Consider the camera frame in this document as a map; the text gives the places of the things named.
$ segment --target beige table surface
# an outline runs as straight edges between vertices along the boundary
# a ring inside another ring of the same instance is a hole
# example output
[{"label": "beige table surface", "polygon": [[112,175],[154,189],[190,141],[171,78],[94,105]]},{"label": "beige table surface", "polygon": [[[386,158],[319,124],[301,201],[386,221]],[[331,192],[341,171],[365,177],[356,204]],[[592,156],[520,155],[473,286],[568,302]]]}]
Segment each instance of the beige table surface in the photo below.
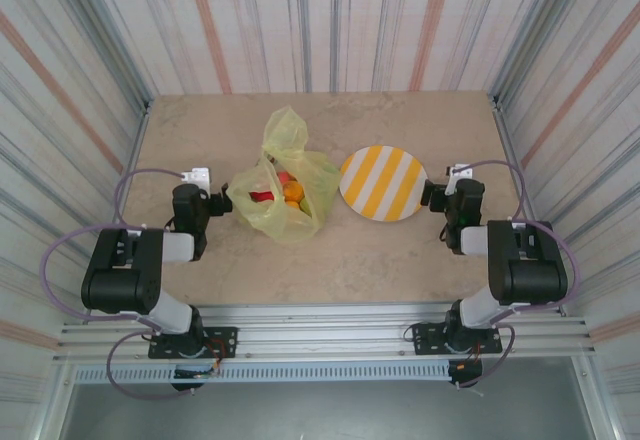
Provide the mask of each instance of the beige table surface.
[{"label": "beige table surface", "polygon": [[[214,189],[255,165],[274,110],[291,105],[309,127],[308,147],[338,166],[356,150],[400,147],[445,182],[456,162],[504,159],[484,93],[272,94],[168,96],[154,104],[138,168],[175,171],[206,166]],[[482,167],[483,223],[513,214],[517,197],[508,169]],[[171,218],[175,179],[138,175],[125,210],[131,223]],[[323,230],[282,246],[225,215],[212,218],[199,262],[166,265],[164,288],[192,304],[355,303],[454,300],[487,284],[486,259],[450,253],[438,234],[444,215],[423,208],[381,223],[353,212],[340,194]]]}]

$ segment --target purple cable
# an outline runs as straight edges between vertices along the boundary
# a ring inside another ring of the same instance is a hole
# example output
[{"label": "purple cable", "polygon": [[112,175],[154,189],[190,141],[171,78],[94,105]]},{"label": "purple cable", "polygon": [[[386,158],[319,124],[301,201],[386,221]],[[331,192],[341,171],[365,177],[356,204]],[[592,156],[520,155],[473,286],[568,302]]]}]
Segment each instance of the purple cable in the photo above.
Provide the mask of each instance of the purple cable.
[{"label": "purple cable", "polygon": [[567,242],[562,237],[560,237],[560,235],[558,235],[556,232],[554,232],[550,228],[544,226],[540,222],[536,222],[535,220],[528,220],[526,218],[514,218],[512,222],[525,223],[527,225],[531,225],[532,227],[535,227],[536,229],[549,235],[558,244],[558,246],[562,250],[564,250],[564,252],[567,254],[567,257],[569,258],[569,263],[571,263],[571,268],[573,270],[573,283],[571,284],[571,288],[569,289],[567,294],[564,297],[562,297],[560,300],[556,302],[545,303],[543,305],[525,305],[520,308],[515,307],[514,309],[505,310],[504,312],[496,315],[490,320],[492,324],[499,322],[501,320],[504,320],[509,315],[512,315],[515,312],[518,312],[518,313],[530,312],[534,310],[547,310],[549,308],[559,307],[560,305],[567,303],[568,301],[572,300],[573,297],[575,297],[576,293],[578,292],[578,287],[582,283],[582,273],[580,272],[580,267],[578,266],[578,260],[576,259],[575,254],[571,251],[571,248],[569,247]]},{"label": "purple cable", "polygon": [[515,329],[511,325],[509,325],[508,323],[497,323],[495,325],[495,327],[496,328],[508,328],[509,330],[511,330],[511,338],[509,339],[509,345],[507,345],[507,348],[505,348],[504,353],[498,359],[498,361],[496,363],[494,363],[493,365],[491,365],[490,369],[488,369],[486,372],[483,372],[482,375],[480,375],[479,377],[474,378],[473,380],[469,380],[468,382],[457,384],[459,388],[465,388],[465,387],[470,387],[472,385],[475,385],[477,382],[480,381],[480,379],[487,378],[489,375],[493,374],[496,370],[498,370],[498,368],[500,368],[500,365],[502,365],[504,363],[504,361],[507,359],[507,356],[509,355],[509,353],[511,353],[511,350],[513,349],[513,344],[516,341],[516,331],[515,331]]},{"label": "purple cable", "polygon": [[527,196],[527,187],[524,185],[524,175],[520,169],[514,165],[513,163],[505,162],[504,160],[483,160],[482,162],[476,162],[467,165],[466,167],[456,168],[451,171],[451,173],[464,172],[465,170],[469,170],[470,168],[482,167],[483,165],[504,165],[509,167],[516,175],[518,175],[518,180],[520,180],[520,198],[518,200],[518,208],[516,209],[516,213],[513,214],[514,217],[517,217],[522,213],[522,207],[524,205],[524,199]]},{"label": "purple cable", "polygon": [[122,213],[120,213],[120,200],[121,200],[120,196],[122,193],[121,190],[124,184],[127,182],[127,180],[129,180],[134,175],[137,175],[138,173],[164,173],[166,175],[173,175],[174,177],[182,178],[181,173],[177,173],[172,170],[165,170],[164,168],[140,168],[138,170],[132,170],[126,175],[124,175],[120,179],[120,181],[116,184],[116,188],[113,191],[113,206],[115,207],[116,218],[118,219],[118,221],[122,223],[126,223],[126,222],[124,218],[122,218]]},{"label": "purple cable", "polygon": [[150,330],[137,330],[133,333],[126,334],[124,337],[113,344],[113,347],[111,347],[111,350],[109,351],[109,355],[107,355],[107,378],[109,379],[109,383],[111,383],[113,388],[118,390],[120,393],[123,393],[127,397],[135,398],[136,400],[170,400],[172,398],[179,398],[184,395],[189,395],[191,393],[191,390],[183,390],[181,392],[167,393],[163,395],[145,395],[142,393],[135,393],[118,384],[113,378],[113,374],[111,373],[111,362],[113,361],[113,355],[114,353],[116,353],[116,349],[120,345],[122,345],[125,340],[128,340],[131,337],[145,334],[153,334],[153,332]]},{"label": "purple cable", "polygon": [[73,308],[62,303],[58,299],[58,297],[54,295],[53,291],[51,290],[51,286],[49,285],[49,280],[47,279],[47,262],[49,261],[49,257],[51,256],[51,254],[60,245],[72,239],[73,237],[77,237],[78,235],[82,235],[83,233],[102,230],[104,228],[113,228],[113,229],[125,228],[128,230],[143,230],[142,227],[136,227],[136,226],[127,225],[124,223],[102,223],[99,225],[90,225],[88,227],[79,228],[78,230],[74,230],[73,232],[63,235],[62,237],[57,239],[55,242],[53,242],[51,245],[49,245],[47,250],[42,255],[42,258],[40,259],[40,285],[42,286],[44,293],[46,294],[47,298],[49,298],[51,303],[53,303],[60,310],[62,310],[63,312],[73,317],[80,318],[82,320],[87,320],[87,321],[90,320],[95,322],[109,322],[109,321],[115,321],[115,320],[138,320],[140,323],[147,325],[150,328],[153,328],[155,330],[160,330],[160,327],[155,323],[152,323],[142,318],[138,318],[136,315],[123,314],[123,315],[98,316],[98,315],[88,315],[86,313],[78,312],[77,310],[74,310]]}]

